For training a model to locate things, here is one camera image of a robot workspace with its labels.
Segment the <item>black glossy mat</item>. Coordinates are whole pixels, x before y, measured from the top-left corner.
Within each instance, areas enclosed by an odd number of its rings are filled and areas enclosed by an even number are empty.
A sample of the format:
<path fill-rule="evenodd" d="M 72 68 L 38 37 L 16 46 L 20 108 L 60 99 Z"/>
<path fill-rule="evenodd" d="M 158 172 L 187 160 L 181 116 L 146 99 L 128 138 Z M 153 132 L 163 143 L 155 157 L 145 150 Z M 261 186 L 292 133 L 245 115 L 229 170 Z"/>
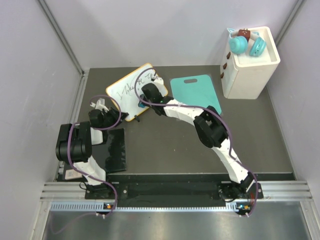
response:
<path fill-rule="evenodd" d="M 76 168 L 80 163 L 95 160 L 107 174 L 123 172 L 127 169 L 124 129 L 97 130 L 90 128 L 84 137 L 75 126 L 70 143 L 70 157 Z"/>

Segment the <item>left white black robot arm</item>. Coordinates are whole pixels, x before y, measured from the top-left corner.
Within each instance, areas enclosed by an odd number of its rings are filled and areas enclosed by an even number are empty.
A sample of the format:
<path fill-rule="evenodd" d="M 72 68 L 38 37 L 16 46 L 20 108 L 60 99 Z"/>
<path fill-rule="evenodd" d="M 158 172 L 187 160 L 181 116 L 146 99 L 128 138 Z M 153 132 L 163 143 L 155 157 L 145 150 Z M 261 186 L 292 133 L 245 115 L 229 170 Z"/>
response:
<path fill-rule="evenodd" d="M 107 174 L 123 172 L 127 169 L 125 131 L 118 126 L 129 114 L 102 107 L 88 113 L 89 120 L 76 124 L 72 134 L 72 125 L 60 126 L 55 154 L 59 161 L 73 163 L 74 172 L 81 172 L 91 186 L 102 198 L 109 198 L 114 191 L 108 183 Z"/>

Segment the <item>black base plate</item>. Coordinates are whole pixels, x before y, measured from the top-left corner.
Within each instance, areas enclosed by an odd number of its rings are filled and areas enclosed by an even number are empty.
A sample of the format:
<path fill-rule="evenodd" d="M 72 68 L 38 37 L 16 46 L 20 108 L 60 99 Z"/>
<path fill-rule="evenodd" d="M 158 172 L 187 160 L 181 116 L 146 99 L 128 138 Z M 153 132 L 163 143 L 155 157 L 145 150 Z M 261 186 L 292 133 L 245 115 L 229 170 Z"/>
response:
<path fill-rule="evenodd" d="M 229 202 L 236 199 L 254 199 L 259 193 L 260 184 L 253 184 L 244 190 L 235 183 L 213 182 L 134 182 L 113 184 L 117 191 L 119 205 L 156 206 L 182 205 L 187 201 L 207 204 L 212 201 Z"/>

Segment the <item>black whiteboard foot near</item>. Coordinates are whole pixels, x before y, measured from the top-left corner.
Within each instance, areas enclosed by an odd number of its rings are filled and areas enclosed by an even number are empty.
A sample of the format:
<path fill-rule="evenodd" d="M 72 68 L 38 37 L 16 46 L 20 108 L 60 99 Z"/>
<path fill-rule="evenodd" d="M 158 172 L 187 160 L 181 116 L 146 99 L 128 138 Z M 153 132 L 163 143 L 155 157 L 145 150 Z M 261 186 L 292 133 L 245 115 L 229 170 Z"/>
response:
<path fill-rule="evenodd" d="M 140 122 L 140 119 L 137 115 L 134 116 L 134 119 L 139 123 Z"/>

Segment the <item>small label card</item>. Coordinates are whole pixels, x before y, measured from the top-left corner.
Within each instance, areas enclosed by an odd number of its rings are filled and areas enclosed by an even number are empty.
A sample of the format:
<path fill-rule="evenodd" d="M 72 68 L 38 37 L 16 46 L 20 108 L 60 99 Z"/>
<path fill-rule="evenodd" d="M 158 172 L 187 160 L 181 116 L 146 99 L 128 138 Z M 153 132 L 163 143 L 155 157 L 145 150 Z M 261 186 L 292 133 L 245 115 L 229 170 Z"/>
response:
<path fill-rule="evenodd" d="M 75 171 L 74 169 L 68 169 L 65 171 L 64 179 L 67 181 L 74 180 L 74 179 L 80 179 L 80 178 L 82 178 L 82 174 Z"/>

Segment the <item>teal cutting board mat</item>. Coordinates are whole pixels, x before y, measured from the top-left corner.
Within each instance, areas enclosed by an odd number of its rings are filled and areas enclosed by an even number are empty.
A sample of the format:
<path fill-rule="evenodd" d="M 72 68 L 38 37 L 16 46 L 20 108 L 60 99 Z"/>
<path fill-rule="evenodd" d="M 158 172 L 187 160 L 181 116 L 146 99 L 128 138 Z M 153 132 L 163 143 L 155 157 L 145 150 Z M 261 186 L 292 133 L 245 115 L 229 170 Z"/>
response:
<path fill-rule="evenodd" d="M 214 88 L 212 78 L 208 74 L 172 78 L 170 87 L 173 97 L 186 105 L 212 106 L 218 112 L 222 109 Z"/>

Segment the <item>white drawer cabinet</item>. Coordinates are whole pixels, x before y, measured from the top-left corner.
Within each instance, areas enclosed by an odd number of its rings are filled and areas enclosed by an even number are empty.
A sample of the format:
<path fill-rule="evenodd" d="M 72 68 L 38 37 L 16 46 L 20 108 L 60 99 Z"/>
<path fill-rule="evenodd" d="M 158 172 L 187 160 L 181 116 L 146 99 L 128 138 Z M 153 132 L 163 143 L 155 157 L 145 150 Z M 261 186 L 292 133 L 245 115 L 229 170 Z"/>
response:
<path fill-rule="evenodd" d="M 269 27 L 254 27 L 248 30 L 258 32 L 265 40 L 266 48 L 260 56 L 250 56 L 249 52 L 254 43 L 250 40 L 245 53 L 234 54 L 229 47 L 228 32 L 220 64 L 222 91 L 227 99 L 257 99 L 281 61 Z"/>

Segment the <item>brown toy cube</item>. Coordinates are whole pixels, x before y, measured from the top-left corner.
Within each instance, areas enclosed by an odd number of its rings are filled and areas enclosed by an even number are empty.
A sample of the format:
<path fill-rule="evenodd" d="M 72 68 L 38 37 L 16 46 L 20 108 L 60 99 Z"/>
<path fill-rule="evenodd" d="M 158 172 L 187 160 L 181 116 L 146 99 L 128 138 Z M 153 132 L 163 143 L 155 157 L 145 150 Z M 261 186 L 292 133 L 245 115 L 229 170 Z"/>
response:
<path fill-rule="evenodd" d="M 248 30 L 247 28 L 245 29 L 240 29 L 237 33 L 238 37 L 244 37 L 247 41 L 251 38 L 251 31 Z"/>

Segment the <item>blue heart eraser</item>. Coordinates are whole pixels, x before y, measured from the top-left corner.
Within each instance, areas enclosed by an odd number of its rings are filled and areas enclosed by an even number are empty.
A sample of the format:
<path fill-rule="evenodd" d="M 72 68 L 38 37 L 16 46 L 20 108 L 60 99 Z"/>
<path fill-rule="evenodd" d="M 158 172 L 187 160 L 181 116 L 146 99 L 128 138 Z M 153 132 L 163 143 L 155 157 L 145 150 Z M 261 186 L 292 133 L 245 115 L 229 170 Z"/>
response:
<path fill-rule="evenodd" d="M 139 107 L 139 108 L 145 108 L 146 105 L 145 105 L 143 102 L 139 102 L 139 103 L 138 103 L 138 107 Z"/>

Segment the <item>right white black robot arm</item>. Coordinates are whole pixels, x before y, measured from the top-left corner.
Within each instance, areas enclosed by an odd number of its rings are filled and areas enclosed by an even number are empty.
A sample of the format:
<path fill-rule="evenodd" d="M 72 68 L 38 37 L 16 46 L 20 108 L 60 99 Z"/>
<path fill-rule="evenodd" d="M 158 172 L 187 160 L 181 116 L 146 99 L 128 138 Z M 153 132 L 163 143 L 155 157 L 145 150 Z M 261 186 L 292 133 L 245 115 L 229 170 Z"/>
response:
<path fill-rule="evenodd" d="M 148 83 L 141 89 L 138 97 L 143 105 L 151 107 L 159 116 L 175 118 L 195 127 L 200 142 L 212 149 L 226 168 L 237 197 L 245 198 L 253 186 L 255 193 L 259 193 L 256 176 L 233 151 L 230 130 L 214 107 L 186 105 L 171 96 L 163 96 L 155 83 Z"/>

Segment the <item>teal cat ear headphones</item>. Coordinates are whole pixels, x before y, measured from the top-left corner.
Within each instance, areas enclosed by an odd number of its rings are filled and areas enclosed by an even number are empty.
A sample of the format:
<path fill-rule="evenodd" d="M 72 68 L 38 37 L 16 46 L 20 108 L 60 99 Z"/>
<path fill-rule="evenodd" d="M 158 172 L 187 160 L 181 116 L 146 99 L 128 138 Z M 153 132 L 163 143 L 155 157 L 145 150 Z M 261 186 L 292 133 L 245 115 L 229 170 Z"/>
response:
<path fill-rule="evenodd" d="M 229 49 L 233 54 L 244 54 L 248 49 L 250 40 L 253 41 L 253 45 L 249 51 L 251 57 L 259 57 L 267 46 L 266 41 L 258 32 L 251 31 L 250 39 L 247 41 L 243 36 L 237 36 L 239 30 L 227 28 L 227 31 L 229 32 Z"/>

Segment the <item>yellow framed whiteboard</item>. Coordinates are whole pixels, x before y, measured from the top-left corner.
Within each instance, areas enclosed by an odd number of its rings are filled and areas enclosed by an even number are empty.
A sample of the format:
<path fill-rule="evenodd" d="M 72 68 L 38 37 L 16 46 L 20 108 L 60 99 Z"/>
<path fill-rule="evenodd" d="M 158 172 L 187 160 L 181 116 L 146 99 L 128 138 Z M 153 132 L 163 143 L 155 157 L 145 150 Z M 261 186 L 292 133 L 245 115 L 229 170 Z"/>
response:
<path fill-rule="evenodd" d="M 141 95 L 142 86 L 151 83 L 153 76 L 159 76 L 152 68 L 150 63 L 146 63 L 106 88 L 107 95 L 113 98 L 114 104 L 120 107 L 121 112 L 128 113 L 125 119 L 127 122 L 134 120 L 135 115 L 139 116 L 149 109 L 147 106 L 138 107 L 139 99 L 136 93 Z M 168 89 L 164 85 L 157 88 L 163 96 L 168 95 Z"/>

